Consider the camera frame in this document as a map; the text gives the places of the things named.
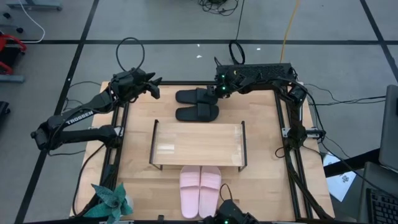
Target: keyboard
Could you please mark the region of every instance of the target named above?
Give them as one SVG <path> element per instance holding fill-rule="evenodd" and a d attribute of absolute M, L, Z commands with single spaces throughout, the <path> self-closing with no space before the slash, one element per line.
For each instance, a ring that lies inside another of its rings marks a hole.
<path fill-rule="evenodd" d="M 366 189 L 369 223 L 398 224 L 398 200 L 383 192 Z"/>

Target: black floor line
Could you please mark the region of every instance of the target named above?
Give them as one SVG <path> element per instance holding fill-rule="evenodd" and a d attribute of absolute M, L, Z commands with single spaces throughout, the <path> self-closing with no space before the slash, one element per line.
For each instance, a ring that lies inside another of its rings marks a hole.
<path fill-rule="evenodd" d="M 121 40 L 84 40 L 84 44 L 116 45 Z M 145 45 L 155 44 L 229 44 L 231 40 L 140 40 Z M 282 44 L 283 40 L 238 40 L 240 44 Z M 286 40 L 288 45 L 398 45 L 398 40 Z M 43 40 L 37 44 L 79 44 L 80 40 Z M 134 41 L 127 40 L 123 44 L 135 45 Z"/>
<path fill-rule="evenodd" d="M 72 81 L 73 74 L 75 73 L 76 66 L 79 61 L 81 51 L 83 50 L 84 40 L 86 40 L 91 23 L 93 22 L 93 18 L 94 18 L 94 14 L 95 14 L 98 2 L 99 2 L 99 0 L 93 1 L 93 5 L 91 7 L 90 14 L 88 15 L 85 28 L 83 29 L 83 33 L 81 34 L 80 42 L 78 44 L 75 56 L 70 65 L 69 72 L 68 72 L 67 78 L 65 80 L 65 83 L 63 85 L 61 95 L 58 100 L 57 107 L 55 108 L 54 114 L 60 114 L 62 111 L 62 106 L 65 101 L 65 98 L 67 97 L 68 89 L 69 89 L 70 83 Z M 33 170 L 33 174 L 30 177 L 30 181 L 28 183 L 24 198 L 22 199 L 22 203 L 19 207 L 16 219 L 15 219 L 15 223 L 23 223 L 25 220 L 25 216 L 29 209 L 29 204 L 30 204 L 30 201 L 32 200 L 33 193 L 35 191 L 37 182 L 39 181 L 40 173 L 43 169 L 46 156 L 47 156 L 47 153 L 45 151 L 40 152 L 39 158 L 37 159 L 35 168 Z"/>
<path fill-rule="evenodd" d="M 381 49 L 383 50 L 384 55 L 386 56 L 387 62 L 388 62 L 388 64 L 391 67 L 392 73 L 394 74 L 396 80 L 398 81 L 397 64 L 396 64 L 394 58 L 392 57 L 391 52 L 388 49 L 388 46 L 387 46 L 386 42 L 384 41 L 383 36 L 381 35 L 381 32 L 380 32 L 380 30 L 379 30 L 379 28 L 378 28 L 378 26 L 376 24 L 376 21 L 373 18 L 373 15 L 371 13 L 371 10 L 369 9 L 368 4 L 366 3 L 365 0 L 360 0 L 360 1 L 361 1 L 363 9 L 365 11 L 365 14 L 368 17 L 369 22 L 370 22 L 370 24 L 371 24 L 371 26 L 373 28 L 374 34 L 376 35 L 377 40 L 380 41 Z"/>

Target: wooden board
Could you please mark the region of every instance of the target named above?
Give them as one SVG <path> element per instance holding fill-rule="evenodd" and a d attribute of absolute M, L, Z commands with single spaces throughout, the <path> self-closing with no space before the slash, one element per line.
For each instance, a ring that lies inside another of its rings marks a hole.
<path fill-rule="evenodd" d="M 134 201 L 134 213 L 123 219 L 156 220 L 158 215 L 164 215 L 166 220 L 184 220 L 180 211 L 181 167 L 166 166 L 159 171 L 148 161 L 154 120 L 158 119 L 161 123 L 178 122 L 175 110 L 189 105 L 175 101 L 176 91 L 196 87 L 160 86 L 159 100 L 147 93 L 130 106 L 118 183 L 124 183 L 127 194 Z M 282 140 L 274 92 L 234 93 L 230 98 L 220 100 L 218 106 L 220 115 L 212 123 L 246 123 L 248 166 L 242 172 L 238 172 L 236 167 L 221 167 L 222 183 L 227 183 L 231 188 L 235 203 L 243 212 L 250 212 L 260 221 L 295 220 L 285 161 L 275 156 L 275 150 L 282 146 Z M 97 114 L 93 126 L 109 124 L 111 118 L 111 113 Z M 308 128 L 313 126 L 307 103 L 303 109 L 303 123 Z M 89 142 L 84 160 L 100 145 L 98 141 Z M 317 142 L 313 139 L 306 140 L 304 145 L 318 150 Z M 334 216 L 320 156 L 304 147 L 301 152 L 309 191 L 325 211 Z M 102 149 L 83 171 L 75 204 L 77 212 L 95 193 L 90 184 L 99 183 L 104 153 Z M 298 188 L 297 192 L 301 214 L 305 217 L 302 194 Z M 226 189 L 221 193 L 224 198 L 229 197 Z"/>
<path fill-rule="evenodd" d="M 243 166 L 242 124 L 157 123 L 153 164 Z"/>

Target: black slipper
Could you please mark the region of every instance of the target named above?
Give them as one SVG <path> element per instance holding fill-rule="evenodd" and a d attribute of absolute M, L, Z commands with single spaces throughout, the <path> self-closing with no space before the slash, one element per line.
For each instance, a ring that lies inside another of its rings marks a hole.
<path fill-rule="evenodd" d="M 175 118 L 179 121 L 214 121 L 220 110 L 218 106 L 198 103 L 198 106 L 178 108 L 175 111 Z"/>
<path fill-rule="evenodd" d="M 179 103 L 207 103 L 215 105 L 218 101 L 217 97 L 208 96 L 206 93 L 207 90 L 204 88 L 197 88 L 196 90 L 180 90 L 175 93 L 175 100 Z"/>

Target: artificial plant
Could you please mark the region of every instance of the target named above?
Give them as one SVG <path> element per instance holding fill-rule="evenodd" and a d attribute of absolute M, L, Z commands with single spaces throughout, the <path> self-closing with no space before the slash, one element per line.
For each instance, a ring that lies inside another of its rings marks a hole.
<path fill-rule="evenodd" d="M 132 208 L 127 204 L 126 190 L 123 183 L 112 190 L 106 187 L 92 184 L 95 189 L 95 194 L 102 200 L 102 203 L 94 206 L 84 214 L 84 217 L 98 218 L 107 217 L 108 224 L 118 222 L 121 215 L 128 215 L 132 213 Z"/>

